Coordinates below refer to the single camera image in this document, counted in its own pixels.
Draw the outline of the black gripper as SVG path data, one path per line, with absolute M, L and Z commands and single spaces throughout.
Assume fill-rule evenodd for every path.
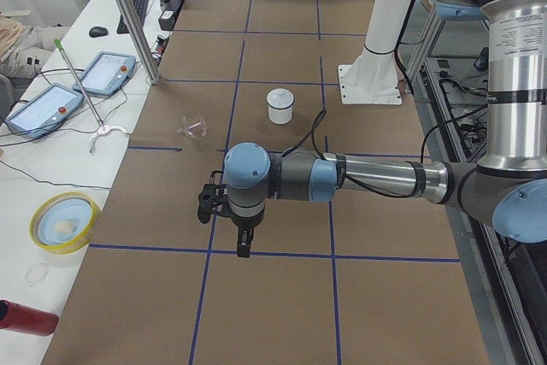
M 203 186 L 203 190 L 198 195 L 197 218 L 203 224 L 209 223 L 212 215 L 230 218 L 238 227 L 237 255 L 249 258 L 254 238 L 254 227 L 260 224 L 260 214 L 251 217 L 237 215 L 229 205 L 226 184 L 215 183 L 217 174 L 223 174 L 223 172 L 212 171 L 209 182 Z

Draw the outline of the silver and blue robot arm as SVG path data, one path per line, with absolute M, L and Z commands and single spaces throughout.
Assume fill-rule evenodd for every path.
M 476 163 L 365 161 L 301 146 L 270 154 L 254 143 L 225 155 L 224 181 L 198 198 L 202 223 L 217 215 L 250 254 L 267 199 L 328 202 L 340 189 L 424 197 L 521 243 L 546 239 L 546 0 L 438 0 L 489 21 L 487 143 Z

